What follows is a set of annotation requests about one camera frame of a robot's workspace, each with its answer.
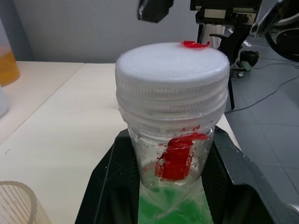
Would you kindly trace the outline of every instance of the white countertop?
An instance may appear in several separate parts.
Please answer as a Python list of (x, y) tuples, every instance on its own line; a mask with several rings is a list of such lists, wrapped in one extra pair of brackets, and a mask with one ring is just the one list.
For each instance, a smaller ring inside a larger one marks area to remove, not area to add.
[[(0, 181), (30, 186), (53, 224), (73, 224), (91, 172), (127, 127), (117, 109), (114, 64), (22, 62), (19, 67), (20, 87), (4, 87), (11, 101), (0, 118), (0, 140), (5, 139)], [(19, 110), (26, 116), (19, 117)], [(239, 146), (224, 115), (217, 125)]]

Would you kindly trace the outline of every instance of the black holder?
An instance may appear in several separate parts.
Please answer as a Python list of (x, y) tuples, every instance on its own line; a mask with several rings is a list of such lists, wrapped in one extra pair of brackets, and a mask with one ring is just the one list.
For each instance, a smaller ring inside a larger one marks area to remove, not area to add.
[[(259, 168), (216, 127), (202, 172), (214, 224), (298, 224)], [(137, 224), (139, 172), (127, 130), (94, 169), (75, 224)]]

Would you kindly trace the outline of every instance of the orange liquid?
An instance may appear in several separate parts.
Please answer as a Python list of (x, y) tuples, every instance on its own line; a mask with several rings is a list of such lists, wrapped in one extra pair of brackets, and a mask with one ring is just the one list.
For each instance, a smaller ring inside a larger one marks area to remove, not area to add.
[(0, 49), (0, 85), (6, 86), (20, 77), (14, 54), (11, 50)]

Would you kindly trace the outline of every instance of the red object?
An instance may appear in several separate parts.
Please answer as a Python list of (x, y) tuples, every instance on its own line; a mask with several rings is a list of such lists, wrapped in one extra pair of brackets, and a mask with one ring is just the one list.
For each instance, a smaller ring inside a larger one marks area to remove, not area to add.
[(171, 139), (156, 164), (155, 176), (168, 181), (183, 180), (189, 174), (192, 162), (190, 153), (193, 140), (206, 140), (205, 134), (192, 133)]
[(196, 43), (195, 41), (180, 41), (180, 43), (187, 48), (205, 48), (210, 45), (209, 41), (206, 44)]

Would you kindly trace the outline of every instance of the jar lid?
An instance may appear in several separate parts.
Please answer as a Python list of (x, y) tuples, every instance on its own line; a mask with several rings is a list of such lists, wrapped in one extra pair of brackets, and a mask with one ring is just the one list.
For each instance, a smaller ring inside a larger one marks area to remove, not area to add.
[(130, 50), (117, 60), (116, 96), (122, 111), (139, 117), (195, 118), (225, 104), (228, 77), (229, 61), (218, 50), (152, 44)]

